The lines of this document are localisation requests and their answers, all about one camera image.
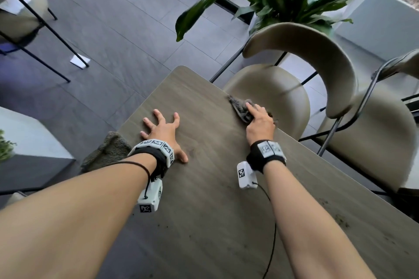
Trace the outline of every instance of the table top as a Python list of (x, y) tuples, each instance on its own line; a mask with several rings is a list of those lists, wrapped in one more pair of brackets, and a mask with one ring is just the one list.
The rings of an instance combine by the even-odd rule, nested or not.
[[(175, 163), (165, 176), (158, 211), (137, 219), (135, 232), (146, 234), (140, 235), (141, 245), (156, 269), (154, 277), (261, 277), (275, 220), (262, 190), (238, 187), (236, 165), (249, 146), (227, 94), (177, 67), (119, 130), (130, 144), (139, 143), (139, 132), (146, 129), (142, 119), (153, 119), (154, 108), (168, 121), (180, 114), (176, 139), (189, 156), (188, 164)], [(279, 129), (275, 140), (288, 168), (338, 222), (377, 278), (417, 278), (419, 224)], [(263, 175), (257, 178), (266, 187)], [(268, 278), (293, 278), (279, 237)]]

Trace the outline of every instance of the person's left arm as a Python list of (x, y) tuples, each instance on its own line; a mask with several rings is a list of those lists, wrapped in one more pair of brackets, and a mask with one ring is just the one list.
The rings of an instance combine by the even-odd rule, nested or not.
[[(154, 110), (158, 126), (145, 139), (166, 141), (182, 162), (188, 158), (175, 140), (179, 115), (167, 124)], [(127, 159), (150, 173), (156, 159), (147, 153)], [(134, 164), (115, 164), (34, 193), (0, 211), (0, 278), (95, 278), (108, 250), (132, 212), (148, 175)]]

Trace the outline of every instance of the black wrist strap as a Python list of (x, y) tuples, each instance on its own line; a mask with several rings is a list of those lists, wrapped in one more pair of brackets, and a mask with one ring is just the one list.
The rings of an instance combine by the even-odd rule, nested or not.
[(144, 147), (136, 149), (130, 156), (138, 155), (139, 153), (148, 153), (157, 160), (156, 169), (151, 173), (151, 181), (154, 181), (158, 176), (163, 178), (167, 171), (166, 157), (159, 149), (153, 147)]
[(144, 169), (144, 171), (148, 175), (147, 186), (145, 187), (145, 191), (144, 191), (144, 198), (146, 199), (147, 198), (148, 186), (150, 185), (150, 180), (151, 180), (150, 171), (144, 165), (142, 165), (138, 162), (134, 162), (134, 161), (118, 161), (118, 162), (114, 162), (114, 163), (111, 163), (111, 164), (107, 164), (105, 167), (108, 167), (108, 166), (114, 165), (114, 164), (119, 164), (119, 163), (135, 164), (135, 165), (138, 165), (139, 167)]
[(250, 146), (250, 153), (246, 157), (252, 170), (260, 173), (263, 173), (264, 166), (272, 160), (279, 160), (284, 165), (286, 164), (286, 158), (280, 145), (270, 140), (258, 140), (253, 143)]

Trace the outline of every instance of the finger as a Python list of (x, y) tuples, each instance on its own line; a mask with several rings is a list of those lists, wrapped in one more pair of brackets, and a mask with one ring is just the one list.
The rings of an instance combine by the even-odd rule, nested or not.
[(159, 124), (165, 124), (166, 123), (166, 119), (163, 117), (163, 114), (160, 113), (160, 111), (158, 109), (153, 110), (154, 115), (157, 117), (158, 123)]
[(186, 163), (189, 161), (188, 156), (186, 155), (186, 152), (183, 150), (180, 150), (177, 156), (178, 156), (178, 159), (181, 160), (183, 163)]
[(175, 128), (177, 128), (180, 125), (181, 118), (178, 113), (174, 113), (173, 117), (175, 118), (175, 120), (173, 121), (173, 124), (175, 125)]
[(139, 132), (139, 135), (141, 136), (141, 138), (143, 138), (143, 139), (148, 139), (148, 134), (147, 133), (145, 133), (144, 131), (140, 131)]
[(246, 103), (246, 107), (247, 107), (248, 111), (253, 115), (253, 117), (255, 117), (256, 114), (258, 113), (258, 111), (256, 110), (256, 108), (254, 108), (252, 106), (252, 104), (250, 104), (250, 103)]
[(143, 119), (143, 121), (147, 125), (147, 127), (150, 128), (151, 130), (153, 130), (154, 128), (156, 128), (156, 125), (154, 123), (152, 123), (149, 118), (145, 117)]

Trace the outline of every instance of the black cable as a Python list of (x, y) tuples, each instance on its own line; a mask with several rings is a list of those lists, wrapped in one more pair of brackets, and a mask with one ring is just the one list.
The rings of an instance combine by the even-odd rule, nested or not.
[[(253, 184), (256, 184), (258, 187), (260, 187), (262, 189), (262, 191), (265, 193), (266, 197), (268, 198), (269, 202), (271, 201), (271, 198), (269, 197), (268, 193), (265, 191), (265, 189), (260, 186), (260, 184), (256, 183), (256, 182), (252, 182)], [(271, 266), (271, 262), (272, 262), (272, 258), (274, 258), (274, 250), (275, 250), (275, 240), (276, 240), (276, 222), (275, 222), (275, 231), (274, 231), (274, 242), (272, 244), (272, 252), (271, 252), (271, 257), (269, 258), (269, 263), (268, 266), (266, 267), (266, 271), (262, 277), (262, 279), (265, 279), (266, 275), (268, 274), (269, 271), (269, 267)]]
[(150, 171), (149, 171), (149, 170), (148, 170), (145, 166), (143, 166), (142, 164), (140, 164), (140, 163), (138, 163), (138, 162), (134, 162), (134, 161), (118, 161), (118, 162), (114, 162), (114, 163), (108, 164), (108, 165), (106, 165), (105, 167), (108, 167), (108, 166), (110, 166), (110, 165), (114, 165), (114, 164), (119, 164), (119, 163), (135, 164), (135, 165), (138, 165), (139, 167), (141, 167), (141, 168), (143, 168), (143, 169), (144, 169), (144, 171), (145, 171), (145, 172), (147, 173), (147, 175), (148, 175), (147, 186), (145, 187), (145, 191), (144, 191), (144, 199), (146, 199), (146, 198), (147, 198), (147, 190), (148, 190), (148, 186), (150, 185), (150, 180), (151, 180)]

